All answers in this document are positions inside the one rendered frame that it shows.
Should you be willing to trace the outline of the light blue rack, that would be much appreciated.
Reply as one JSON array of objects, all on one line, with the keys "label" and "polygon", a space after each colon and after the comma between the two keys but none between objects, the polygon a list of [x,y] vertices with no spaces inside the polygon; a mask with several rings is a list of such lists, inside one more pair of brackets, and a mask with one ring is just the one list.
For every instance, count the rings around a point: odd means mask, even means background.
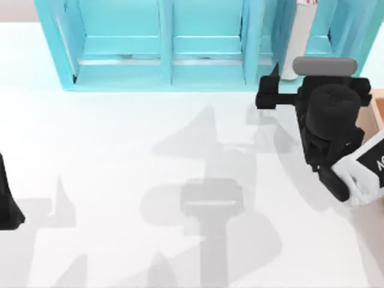
[{"label": "light blue rack", "polygon": [[[255,91],[283,69],[289,0],[34,0],[66,91]],[[306,57],[361,74],[384,0],[317,0]],[[302,76],[280,80],[297,89]]]}]

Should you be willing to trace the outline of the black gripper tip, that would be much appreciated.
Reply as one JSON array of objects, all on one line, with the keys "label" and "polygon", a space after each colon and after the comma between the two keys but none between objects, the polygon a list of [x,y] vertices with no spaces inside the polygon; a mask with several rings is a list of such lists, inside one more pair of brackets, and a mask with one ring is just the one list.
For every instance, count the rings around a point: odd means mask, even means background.
[{"label": "black gripper tip", "polygon": [[0,231],[16,230],[25,220],[25,215],[12,196],[4,159],[0,153]]}]

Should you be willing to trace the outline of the shallow salmon box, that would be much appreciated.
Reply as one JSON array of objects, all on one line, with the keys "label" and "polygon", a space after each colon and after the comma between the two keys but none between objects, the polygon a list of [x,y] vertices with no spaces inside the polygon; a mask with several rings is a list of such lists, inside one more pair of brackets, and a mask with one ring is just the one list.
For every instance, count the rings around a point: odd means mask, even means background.
[{"label": "shallow salmon box", "polygon": [[371,94],[370,104],[360,109],[356,122],[364,131],[363,144],[384,130],[384,89],[373,89]]}]

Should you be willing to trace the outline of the pale grey rounded box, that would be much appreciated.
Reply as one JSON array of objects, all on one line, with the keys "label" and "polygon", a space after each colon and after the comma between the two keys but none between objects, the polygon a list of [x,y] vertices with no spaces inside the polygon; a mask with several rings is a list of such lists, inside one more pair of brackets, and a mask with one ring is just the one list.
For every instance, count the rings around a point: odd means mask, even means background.
[{"label": "pale grey rounded box", "polygon": [[293,70],[300,76],[349,77],[357,68],[358,63],[352,58],[300,56],[293,60]]}]

